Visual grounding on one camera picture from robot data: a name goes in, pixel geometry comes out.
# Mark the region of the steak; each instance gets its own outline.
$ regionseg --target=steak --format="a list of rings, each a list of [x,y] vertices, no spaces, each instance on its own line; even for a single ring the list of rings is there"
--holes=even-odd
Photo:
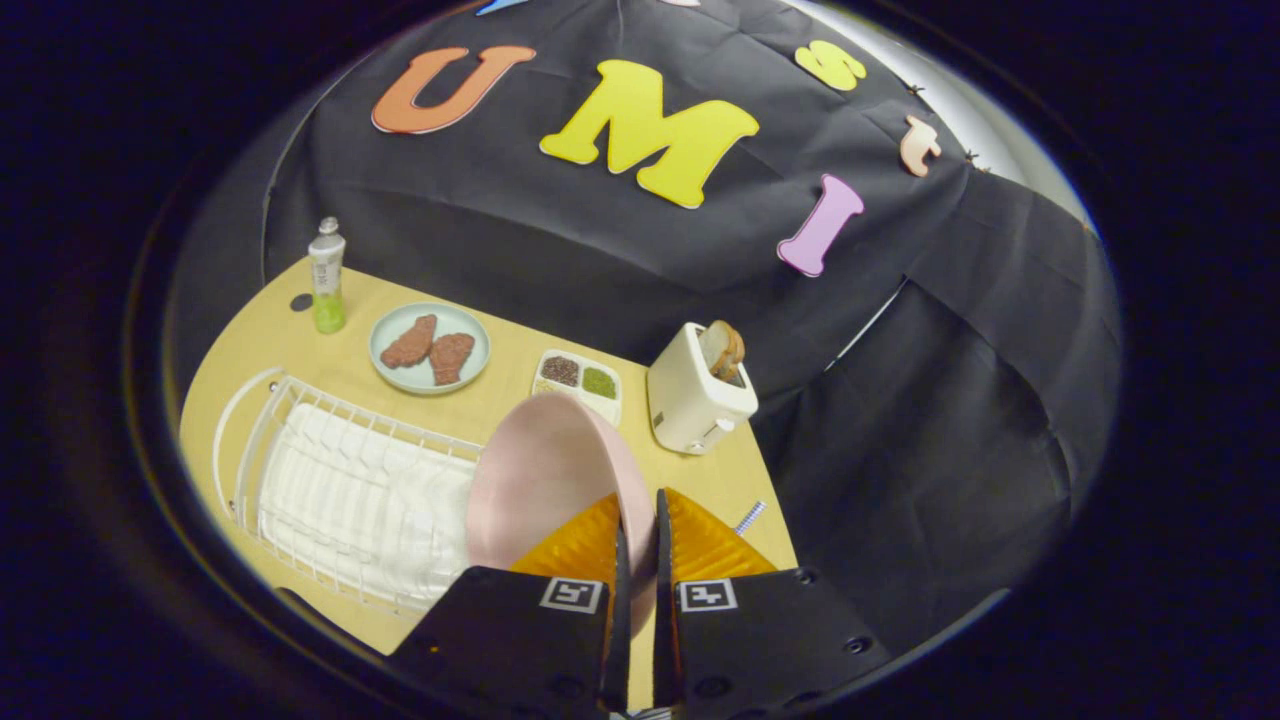
[[[466,333],[447,334],[431,346],[431,369],[435,370],[435,384],[447,386],[458,382],[462,364],[471,356],[476,338]]]
[[[431,352],[431,338],[435,337],[435,315],[422,315],[413,320],[413,327],[404,331],[383,351],[383,365],[388,368],[412,368]]]

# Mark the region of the letter i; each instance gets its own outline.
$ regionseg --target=letter i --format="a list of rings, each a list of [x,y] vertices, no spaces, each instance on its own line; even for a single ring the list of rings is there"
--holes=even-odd
[[[800,232],[778,243],[778,258],[810,278],[820,275],[822,258],[836,241],[836,234],[849,218],[863,210],[863,199],[845,181],[836,176],[822,176],[822,197]]]

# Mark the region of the orange letter u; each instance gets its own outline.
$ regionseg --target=orange letter u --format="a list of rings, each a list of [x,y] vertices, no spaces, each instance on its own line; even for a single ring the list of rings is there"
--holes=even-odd
[[[507,70],[516,63],[534,59],[532,47],[499,45],[480,53],[480,67],[462,82],[452,97],[434,108],[413,102],[417,94],[453,60],[467,54],[463,47],[431,50],[413,58],[404,74],[374,105],[374,127],[383,132],[421,135],[452,126],[480,104]]]

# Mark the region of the pink bowl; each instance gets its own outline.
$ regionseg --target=pink bowl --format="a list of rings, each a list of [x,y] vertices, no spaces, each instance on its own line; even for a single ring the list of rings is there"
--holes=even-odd
[[[654,606],[654,507],[626,441],[567,395],[535,395],[494,430],[467,505],[472,565],[508,569],[547,536],[617,492],[631,561],[631,633]]]

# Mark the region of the letter m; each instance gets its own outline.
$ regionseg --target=letter m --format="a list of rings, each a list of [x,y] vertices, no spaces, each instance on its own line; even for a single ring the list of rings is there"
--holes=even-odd
[[[723,100],[663,117],[658,70],[626,60],[605,60],[596,69],[604,79],[564,129],[544,137],[539,147],[588,165],[600,155],[595,140],[609,126],[607,164],[614,174],[666,149],[657,163],[636,173],[636,182],[682,208],[701,205],[703,183],[728,149],[760,129],[755,118]]]

